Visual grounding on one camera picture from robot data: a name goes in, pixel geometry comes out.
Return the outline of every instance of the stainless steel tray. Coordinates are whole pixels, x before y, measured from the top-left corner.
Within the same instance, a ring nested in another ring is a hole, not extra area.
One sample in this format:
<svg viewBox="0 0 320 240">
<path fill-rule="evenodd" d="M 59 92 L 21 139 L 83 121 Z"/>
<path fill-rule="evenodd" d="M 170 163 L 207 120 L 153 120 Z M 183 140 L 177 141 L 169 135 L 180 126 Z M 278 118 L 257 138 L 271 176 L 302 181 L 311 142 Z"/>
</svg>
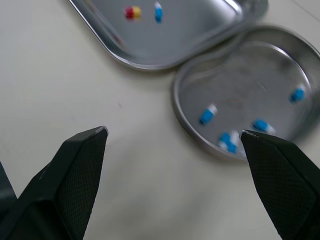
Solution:
<svg viewBox="0 0 320 240">
<path fill-rule="evenodd" d="M 290 94 L 303 83 L 306 97 Z M 264 119 L 275 135 L 290 141 L 305 136 L 320 115 L 320 54 L 301 36 L 279 27 L 260 26 L 245 33 L 237 45 L 202 55 L 177 73 L 173 109 L 185 131 L 204 149 L 224 158 L 245 160 L 217 146 L 224 131 L 253 129 Z M 199 118 L 214 102 L 218 113 L 207 125 Z"/>
<path fill-rule="evenodd" d="M 161 70 L 222 42 L 253 24 L 268 0 L 159 0 L 162 23 L 155 20 L 155 1 L 69 0 L 107 51 L 137 69 Z M 139 6 L 139 20 L 124 16 Z"/>
</svg>

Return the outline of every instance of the white table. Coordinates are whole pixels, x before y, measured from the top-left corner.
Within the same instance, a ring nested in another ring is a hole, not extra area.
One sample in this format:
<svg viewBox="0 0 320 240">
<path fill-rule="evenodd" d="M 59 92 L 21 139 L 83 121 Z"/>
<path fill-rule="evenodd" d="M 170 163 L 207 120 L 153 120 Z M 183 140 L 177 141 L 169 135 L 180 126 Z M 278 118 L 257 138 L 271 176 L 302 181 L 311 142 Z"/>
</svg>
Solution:
<svg viewBox="0 0 320 240">
<path fill-rule="evenodd" d="M 306 0 L 311 16 L 270 0 L 264 21 L 320 49 L 315 2 Z M 208 156 L 180 128 L 173 72 L 113 61 L 67 0 L 0 1 L 0 34 L 0 161 L 18 196 L 64 140 L 105 125 L 86 240 L 280 239 L 249 166 Z M 320 128 L 301 146 L 318 166 L 319 142 Z"/>
</svg>

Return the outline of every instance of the pill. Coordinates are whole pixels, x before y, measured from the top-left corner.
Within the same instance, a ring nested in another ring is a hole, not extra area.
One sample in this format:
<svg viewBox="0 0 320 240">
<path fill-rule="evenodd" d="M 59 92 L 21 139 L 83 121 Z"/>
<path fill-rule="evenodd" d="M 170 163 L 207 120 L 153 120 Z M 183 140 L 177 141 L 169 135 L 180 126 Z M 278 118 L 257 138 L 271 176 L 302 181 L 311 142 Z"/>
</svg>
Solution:
<svg viewBox="0 0 320 240">
<path fill-rule="evenodd" d="M 228 144 L 228 152 L 232 153 L 232 154 L 236 154 L 237 153 L 237 149 L 238 147 L 232 143 Z"/>
<path fill-rule="evenodd" d="M 306 87 L 300 84 L 290 96 L 291 102 L 300 102 L 305 98 Z"/>
<path fill-rule="evenodd" d="M 124 9 L 124 14 L 128 19 L 139 18 L 141 16 L 141 8 L 138 6 L 129 6 Z"/>
<path fill-rule="evenodd" d="M 156 1 L 154 4 L 154 10 L 155 10 L 155 20 L 159 23 L 162 20 L 163 11 L 162 11 L 162 7 L 158 1 Z"/>
<path fill-rule="evenodd" d="M 222 133 L 219 138 L 219 141 L 227 144 L 228 142 L 230 142 L 230 134 L 227 132 Z"/>
<path fill-rule="evenodd" d="M 233 144 L 233 145 L 238 146 L 238 143 L 240 141 L 239 136 L 240 135 L 236 130 L 232 130 L 231 133 L 230 133 L 230 143 Z"/>
<path fill-rule="evenodd" d="M 258 119 L 253 123 L 253 127 L 261 132 L 267 133 L 267 134 L 274 134 L 276 131 L 275 129 L 270 126 L 267 122 Z"/>
<path fill-rule="evenodd" d="M 207 124 L 208 122 L 211 121 L 211 119 L 214 117 L 214 115 L 217 112 L 218 112 L 218 109 L 216 108 L 216 106 L 213 103 L 210 104 L 201 115 L 200 122 L 202 124 Z"/>
<path fill-rule="evenodd" d="M 221 134 L 219 138 L 218 146 L 223 150 L 227 151 L 229 142 L 230 142 L 230 134 L 227 132 L 224 132 Z"/>
<path fill-rule="evenodd" d="M 219 146 L 220 148 L 222 148 L 223 150 L 225 150 L 225 151 L 228 150 L 228 144 L 226 144 L 226 143 L 223 142 L 223 141 L 219 141 L 218 146 Z"/>
</svg>

